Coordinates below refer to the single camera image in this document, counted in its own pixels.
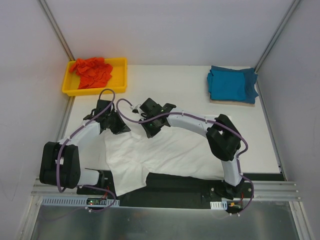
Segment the white t shirt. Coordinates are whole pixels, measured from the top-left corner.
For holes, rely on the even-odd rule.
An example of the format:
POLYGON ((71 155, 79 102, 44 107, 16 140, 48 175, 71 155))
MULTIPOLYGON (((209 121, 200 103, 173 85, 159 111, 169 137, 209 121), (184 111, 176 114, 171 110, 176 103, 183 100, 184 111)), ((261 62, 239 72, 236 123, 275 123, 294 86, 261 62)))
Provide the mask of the white t shirt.
POLYGON ((151 173, 202 180, 221 180, 222 162, 210 149, 207 139, 179 127, 163 127, 147 138, 144 129, 128 123, 130 132, 104 133, 106 164, 113 175, 118 196, 143 188, 151 173))

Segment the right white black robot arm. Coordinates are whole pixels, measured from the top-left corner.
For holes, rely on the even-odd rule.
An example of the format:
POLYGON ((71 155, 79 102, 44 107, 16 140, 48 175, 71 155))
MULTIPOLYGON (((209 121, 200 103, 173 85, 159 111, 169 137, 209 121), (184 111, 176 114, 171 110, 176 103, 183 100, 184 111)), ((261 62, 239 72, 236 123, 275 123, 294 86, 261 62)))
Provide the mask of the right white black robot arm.
POLYGON ((212 120, 193 115, 171 103, 161 106, 151 98, 131 109, 139 114, 148 138, 154 137, 163 126, 181 128, 205 137, 212 154, 221 161, 224 173, 222 183, 214 187, 214 192, 229 200, 242 193, 245 180, 239 162, 241 135, 229 117, 220 114, 212 120))

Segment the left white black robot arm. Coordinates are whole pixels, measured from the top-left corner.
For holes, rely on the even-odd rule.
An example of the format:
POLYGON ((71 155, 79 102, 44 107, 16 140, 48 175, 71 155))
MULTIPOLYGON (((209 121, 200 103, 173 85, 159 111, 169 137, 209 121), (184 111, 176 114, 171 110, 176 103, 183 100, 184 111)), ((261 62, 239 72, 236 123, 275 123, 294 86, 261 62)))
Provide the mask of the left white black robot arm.
POLYGON ((83 118, 80 127, 70 136, 58 142, 44 145, 39 180, 42 184, 73 189, 88 185, 90 191, 99 195, 105 191, 105 176, 102 170, 81 167, 80 152, 105 130, 114 135, 130 132, 115 105, 99 99, 90 114, 83 118))

